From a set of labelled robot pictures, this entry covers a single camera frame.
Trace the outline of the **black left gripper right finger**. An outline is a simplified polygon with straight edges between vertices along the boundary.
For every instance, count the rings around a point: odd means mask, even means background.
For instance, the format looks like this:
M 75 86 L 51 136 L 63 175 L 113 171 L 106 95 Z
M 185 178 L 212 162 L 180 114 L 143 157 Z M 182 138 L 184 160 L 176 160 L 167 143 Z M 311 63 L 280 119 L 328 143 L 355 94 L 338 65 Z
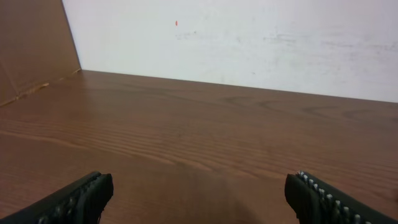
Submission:
M 397 224 L 308 172 L 288 174 L 284 193 L 300 224 Z

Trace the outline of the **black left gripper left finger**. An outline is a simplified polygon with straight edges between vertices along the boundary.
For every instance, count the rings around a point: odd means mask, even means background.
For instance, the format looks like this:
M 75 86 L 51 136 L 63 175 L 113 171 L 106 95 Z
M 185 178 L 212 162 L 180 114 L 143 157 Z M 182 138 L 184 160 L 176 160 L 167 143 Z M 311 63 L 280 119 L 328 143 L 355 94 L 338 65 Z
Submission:
M 95 171 L 2 218 L 1 223 L 98 224 L 113 192 L 112 175 Z

